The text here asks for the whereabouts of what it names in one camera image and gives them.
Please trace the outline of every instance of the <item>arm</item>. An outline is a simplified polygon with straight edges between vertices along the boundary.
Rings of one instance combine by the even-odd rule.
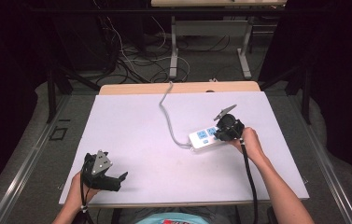
[[[279,223],[314,223],[301,201],[263,153],[257,133],[252,128],[245,128],[242,137],[246,144],[246,153],[260,171],[268,190],[277,221]],[[242,152],[238,139],[231,141],[230,144]]]
[[[83,185],[83,192],[86,194],[88,192],[88,187]],[[93,198],[94,195],[99,191],[99,189],[89,189],[87,194],[87,203]],[[82,200],[80,198],[80,173],[74,175],[71,182],[70,190],[68,191],[67,199],[65,199],[64,206],[60,213],[54,219],[53,224],[65,224],[72,223],[74,217],[80,211],[82,206]]]

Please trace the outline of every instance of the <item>gray cable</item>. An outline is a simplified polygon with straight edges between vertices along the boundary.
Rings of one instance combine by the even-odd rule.
[[[172,123],[170,122],[170,117],[169,117],[169,115],[167,114],[166,108],[164,108],[164,105],[162,105],[164,99],[165,99],[166,96],[167,96],[167,93],[169,93],[170,90],[173,88],[173,82],[169,82],[169,84],[170,84],[170,87],[169,87],[169,88],[167,89],[167,91],[164,93],[163,98],[162,98],[161,101],[159,102],[159,106],[161,107],[161,110],[163,111],[164,115],[166,116],[167,126],[169,127],[169,131],[170,131],[170,134],[172,135],[173,141],[174,141],[177,145],[179,145],[180,147],[191,148],[191,147],[192,147],[192,144],[191,144],[191,143],[180,143],[180,142],[178,142],[178,141],[175,139],[175,136],[174,136],[174,134],[173,134]]]

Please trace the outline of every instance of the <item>black curtain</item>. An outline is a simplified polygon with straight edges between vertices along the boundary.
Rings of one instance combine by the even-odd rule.
[[[323,7],[330,1],[288,0],[288,8]],[[334,1],[334,13],[322,18],[282,18],[262,65],[267,81],[297,64],[324,27],[315,50],[312,97],[327,125],[327,148],[352,164],[352,1]]]
[[[33,115],[35,88],[46,80],[19,5],[0,0],[0,174]]]

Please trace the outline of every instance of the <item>cable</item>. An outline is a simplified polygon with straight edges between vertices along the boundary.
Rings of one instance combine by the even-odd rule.
[[[141,81],[142,83],[149,83],[149,80],[146,80],[144,77],[140,76],[138,73],[131,70],[124,61],[119,60],[119,63],[120,63],[120,66],[122,66],[125,70],[127,70],[130,73],[130,75],[132,75],[134,78]]]
[[[127,75],[123,75],[123,74],[112,74],[112,75],[108,75],[108,76],[106,76],[106,77],[100,77],[99,79],[97,79],[96,80],[96,85],[99,85],[98,83],[101,81],[101,80],[103,80],[103,79],[105,79],[105,78],[107,78],[107,77],[123,77],[123,80],[121,81],[121,82],[119,82],[119,83],[117,83],[117,84],[123,84],[123,83],[125,83],[125,81],[129,78]]]
[[[97,212],[97,217],[96,217],[96,224],[99,224],[99,216],[100,216],[101,208]]]
[[[156,24],[158,24],[159,28],[161,28],[161,34],[162,34],[162,37],[163,37],[163,43],[158,46],[158,49],[160,49],[165,43],[166,43],[166,32],[164,31],[163,27],[159,24],[159,22],[154,18],[154,17],[151,17],[155,22]]]
[[[213,76],[211,77],[211,79],[216,79],[216,80],[218,80],[218,76],[219,76],[219,73],[221,73],[223,70],[225,70],[225,69],[227,69],[227,68],[232,68],[232,69],[234,69],[234,70],[236,70],[237,72],[242,72],[240,69],[238,69],[236,66],[234,66],[234,65],[226,65],[226,66],[223,66],[223,67],[221,67],[221,68],[219,68],[219,70],[217,70],[217,72],[215,72],[214,74],[213,74]]]
[[[255,190],[255,185],[254,185],[254,180],[252,179],[251,171],[249,169],[249,163],[248,163],[248,155],[246,151],[246,146],[242,144],[242,141],[240,141],[240,145],[242,146],[242,151],[243,151],[243,157],[245,158],[245,165],[246,165],[246,172],[248,176],[248,181],[251,186],[251,191],[252,191],[252,197],[254,200],[254,224],[258,222],[258,199],[257,199],[257,191]]]
[[[170,118],[169,115],[167,114],[166,108],[164,108],[164,106],[162,105],[164,99],[166,98],[167,93],[170,92],[170,90],[173,88],[173,82],[169,82],[170,87],[167,89],[166,93],[164,94],[163,98],[161,99],[161,101],[159,102],[159,107],[161,108],[161,110],[163,111],[163,114],[166,116],[166,120],[167,120],[167,126],[169,127],[169,131],[170,134],[172,135],[173,141],[179,145],[180,147],[187,147],[187,148],[191,148],[192,144],[191,143],[180,143],[178,142],[175,137],[174,137],[174,133],[173,133],[173,127],[172,127],[172,123],[170,122]]]
[[[142,66],[142,67],[145,67],[145,66],[151,66],[153,64],[157,65],[158,67],[161,68],[161,71],[159,71],[158,73],[165,73],[166,74],[166,77],[168,77],[168,73],[165,71],[165,69],[159,64],[157,63],[157,61],[159,59],[148,59],[147,57],[143,57],[145,58],[146,60],[137,60],[135,57],[133,60],[131,60],[134,64],[136,64],[137,66]],[[155,75],[153,75],[153,77],[149,80],[150,82],[152,82],[152,79],[158,75],[158,73],[156,73]]]
[[[185,52],[218,52],[218,51],[222,51],[224,49],[226,49],[229,46],[229,43],[231,42],[231,37],[228,36],[228,41],[226,43],[226,45],[224,47],[222,47],[221,49],[214,49],[216,46],[218,46],[218,44],[220,42],[222,42],[223,39],[225,39],[226,35],[223,36],[219,42],[217,42],[217,44],[215,44],[213,47],[211,47],[210,49],[186,49],[186,48],[179,48],[180,51],[185,51]]]
[[[178,59],[181,59],[182,61],[184,61],[184,63],[187,65],[188,67],[188,72],[187,74],[190,73],[190,64],[187,62],[187,60],[181,58],[181,57],[176,57]],[[140,63],[154,63],[154,62],[158,62],[158,61],[161,61],[161,60],[165,60],[165,59],[172,59],[172,57],[164,57],[164,58],[160,58],[160,59],[147,59],[146,61],[144,60],[130,60],[129,62],[140,62]]]
[[[89,214],[89,211],[88,211],[88,206],[86,205],[86,201],[87,201],[87,197],[88,197],[88,193],[89,193],[89,190],[86,192],[86,194],[84,194],[84,190],[83,190],[83,174],[86,170],[86,164],[88,164],[89,161],[85,161],[82,165],[82,169],[81,169],[81,172],[80,172],[80,197],[81,197],[81,201],[82,201],[82,206],[81,206],[81,209],[82,209],[82,212],[85,216],[85,220],[84,220],[84,223],[86,221],[88,221],[89,224],[94,224],[93,223],[93,220],[91,218],[91,215]]]
[[[111,19],[109,19],[109,17],[107,17],[108,21],[109,21],[109,24],[111,25],[112,27],[112,30],[117,34],[118,36],[118,39],[120,40],[120,52],[122,53],[123,57],[125,57],[126,61],[130,64],[130,66],[132,67],[133,71],[130,71],[132,75],[137,75],[138,78],[140,80],[142,80],[143,82],[147,82],[149,83],[148,80],[146,80],[144,77],[140,76],[137,71],[135,71],[134,67],[133,67],[133,64],[132,62],[129,60],[129,58],[125,55],[125,53],[123,52],[123,46],[122,46],[122,39],[120,37],[120,33],[118,33],[118,31],[114,28],[114,25],[112,24],[112,21]]]

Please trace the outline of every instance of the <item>person's right hand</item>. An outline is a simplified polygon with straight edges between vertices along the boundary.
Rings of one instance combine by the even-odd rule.
[[[266,158],[262,147],[260,146],[260,139],[258,138],[257,132],[254,129],[246,127],[243,130],[242,138],[245,142],[246,153],[255,164],[257,164],[257,162],[263,161]],[[238,139],[234,139],[229,143],[243,153]]]

